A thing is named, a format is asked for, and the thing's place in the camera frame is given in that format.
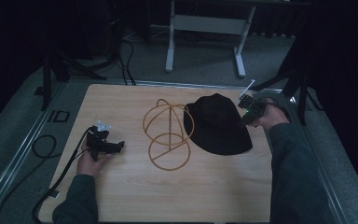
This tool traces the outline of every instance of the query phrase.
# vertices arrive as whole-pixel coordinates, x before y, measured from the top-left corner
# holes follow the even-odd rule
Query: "wire ring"
[[[166,106],[166,108],[163,108],[161,109],[161,111],[159,111],[146,125],[146,118],[147,116],[150,114],[150,112],[152,112],[153,110],[157,109],[157,108],[161,108],[163,106]],[[187,137],[185,137],[185,132],[184,132],[184,128],[183,128],[183,125],[182,123],[180,122],[180,119],[179,119],[179,116],[178,114],[176,113],[176,111],[174,110],[175,108],[180,108],[182,109],[183,111],[185,111],[185,113],[188,114],[188,116],[190,117],[191,119],[191,123],[192,123],[192,129],[191,129],[191,132],[190,134],[187,135]],[[149,127],[150,125],[153,123],[153,121],[159,117],[161,114],[163,114],[164,112],[168,111],[169,110],[169,120],[170,120],[170,123],[169,123],[169,131],[167,133],[162,133],[162,134],[159,134],[157,135],[156,137],[153,137],[151,136],[149,133],[148,133],[148,130],[149,130]],[[174,114],[174,117],[176,118],[177,122],[178,122],[178,125],[180,127],[180,133],[172,133],[172,112]],[[182,167],[184,167],[187,162],[189,161],[190,159],[190,154],[191,154],[191,150],[190,150],[190,144],[187,142],[187,140],[190,138],[190,136],[193,134],[194,132],[194,120],[193,118],[191,117],[190,113],[189,113],[189,110],[188,110],[188,107],[186,105],[171,105],[170,103],[168,103],[166,100],[164,99],[159,99],[156,103],[156,106],[151,108],[149,111],[147,111],[147,113],[145,114],[145,117],[144,117],[144,121],[143,121],[143,128],[144,128],[144,132],[145,134],[147,135],[147,137],[150,138],[151,143],[149,145],[149,149],[148,149],[148,154],[149,154],[149,159],[152,161],[152,163],[158,167],[159,169],[161,170],[165,170],[165,171],[174,171],[174,170],[178,170]],[[159,141],[158,139],[162,136],[166,136],[168,135],[169,136],[169,143],[165,143],[165,142],[162,142],[162,141]],[[178,136],[181,140],[178,141],[178,142],[172,142],[172,136]],[[154,143],[158,143],[160,145],[163,145],[163,146],[168,146],[168,150],[161,153],[161,154],[158,154],[156,157],[152,157],[152,145]],[[187,145],[187,158],[185,160],[185,162],[183,162],[182,164],[180,164],[179,166],[177,167],[174,167],[174,168],[165,168],[165,167],[162,167],[161,165],[158,165],[155,160],[172,152],[173,150],[176,150],[177,148],[181,147],[182,145],[186,144]]]

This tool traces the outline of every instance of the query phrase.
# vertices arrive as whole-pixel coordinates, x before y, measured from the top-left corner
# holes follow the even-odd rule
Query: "black handheld controller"
[[[240,100],[238,107],[246,109],[246,114],[241,119],[240,127],[243,128],[264,115],[268,104],[267,102],[255,101],[254,98],[249,95],[243,95]]]
[[[106,141],[107,135],[109,135],[108,131],[100,132],[95,126],[92,126],[87,133],[87,147],[91,152],[91,157],[95,161],[97,161],[100,152],[104,152],[106,154],[119,153],[124,147],[124,141],[117,144],[108,143]]]

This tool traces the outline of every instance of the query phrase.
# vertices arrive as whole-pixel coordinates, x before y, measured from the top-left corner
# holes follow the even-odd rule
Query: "dark background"
[[[148,24],[168,25],[170,1],[126,2],[109,2],[123,4],[110,14],[111,20],[122,16],[121,25],[130,26],[145,39]],[[21,83],[42,65],[46,48],[36,38],[41,32],[53,50],[64,50],[73,57],[92,57],[93,52],[87,47],[89,39],[85,37],[88,31],[84,30],[77,10],[82,4],[83,1],[76,0],[32,4],[0,1],[0,111]],[[188,11],[191,4],[184,3],[182,10]],[[198,13],[216,11],[223,13],[222,16],[224,12],[245,16],[237,7],[201,6]],[[298,34],[307,17],[307,13],[295,9],[261,7],[256,11],[252,32],[267,36],[296,35],[280,74],[293,67],[310,69],[310,86],[316,90],[358,174],[358,1],[315,1],[309,19]],[[273,23],[276,18],[280,21],[297,18],[298,23]],[[65,81],[67,77],[61,75],[59,79]]]

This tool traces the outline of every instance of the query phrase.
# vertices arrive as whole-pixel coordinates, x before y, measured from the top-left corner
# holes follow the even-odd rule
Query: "black bucket hat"
[[[217,155],[237,155],[253,147],[247,128],[238,125],[241,116],[229,98],[216,93],[186,106],[194,120],[190,139],[197,146]],[[184,126],[190,134],[193,127],[187,113],[184,113]]]

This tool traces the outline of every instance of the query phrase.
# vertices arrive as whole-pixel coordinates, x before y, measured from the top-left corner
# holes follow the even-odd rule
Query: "white stand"
[[[249,33],[249,28],[251,27],[252,18],[254,14],[255,7],[251,7],[247,20],[175,15],[174,1],[171,1],[170,44],[168,46],[165,71],[171,72],[173,67],[174,30],[188,30],[229,35],[241,35],[240,44],[236,48],[234,48],[234,56],[237,64],[238,75],[240,77],[245,77],[245,67],[243,65],[241,53],[243,50],[243,45],[245,44],[246,37]]]

